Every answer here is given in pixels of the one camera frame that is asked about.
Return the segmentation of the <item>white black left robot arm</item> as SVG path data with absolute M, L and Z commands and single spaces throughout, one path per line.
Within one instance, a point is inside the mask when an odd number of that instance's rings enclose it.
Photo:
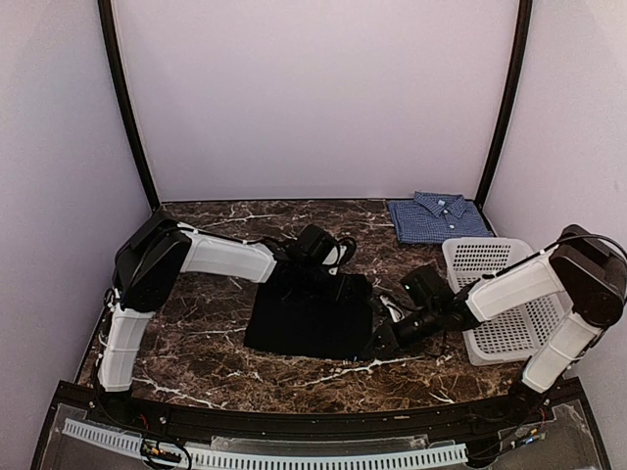
M 357 248 L 316 225 L 297 238 L 242 241 L 177 222 L 160 213 L 116 255 L 113 288 L 106 301 L 109 327 L 97 379 L 106 393 L 99 408 L 118 427 L 138 418 L 128 398 L 139 347 L 153 315 L 181 273 L 205 273 L 257 284 L 245 330 L 247 348 L 264 353 L 352 360 L 371 336 L 371 284 L 340 272 Z

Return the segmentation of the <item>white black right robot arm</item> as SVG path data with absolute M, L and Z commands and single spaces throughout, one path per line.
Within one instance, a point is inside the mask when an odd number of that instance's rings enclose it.
M 447 275 L 430 264 L 401 284 L 414 303 L 386 297 L 375 306 L 387 318 L 363 352 L 384 358 L 441 331 L 470 331 L 517 312 L 549 315 L 518 378 L 500 404 L 506 423 L 534 413 L 556 380 L 616 324 L 626 306 L 626 251 L 577 224 L 538 252 L 508 238 L 464 237 L 442 245 Z

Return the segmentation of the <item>blue checkered shirt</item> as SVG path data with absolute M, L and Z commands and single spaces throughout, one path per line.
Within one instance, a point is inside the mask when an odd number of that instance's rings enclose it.
M 410 200 L 388 203 L 398 241 L 442 244 L 449 239 L 493 237 L 473 202 L 463 195 L 415 192 Z

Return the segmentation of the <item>black garment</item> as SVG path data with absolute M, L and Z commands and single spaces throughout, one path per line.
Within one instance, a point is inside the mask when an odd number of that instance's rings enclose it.
M 245 330 L 244 346 L 263 353 L 352 360 L 372 336 L 369 300 L 329 299 L 329 280 L 313 285 L 261 285 Z

